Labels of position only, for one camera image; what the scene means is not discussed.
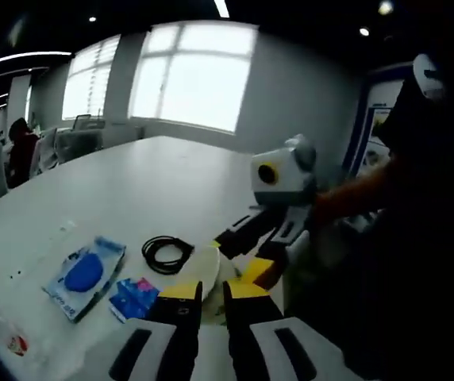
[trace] white table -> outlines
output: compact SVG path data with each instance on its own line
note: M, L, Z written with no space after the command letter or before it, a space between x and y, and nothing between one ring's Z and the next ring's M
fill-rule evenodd
M73 160L12 190L0 199L0 310L30 340L53 347L52 374L66 375L120 323L107 298L80 323L67 320L41 290L63 258L102 234L127 244L119 279L173 284L148 268L141 245L161 234L210 243L255 204L249 164L249 155L155 137ZM194 379L234 379L226 329L202 327L199 338Z

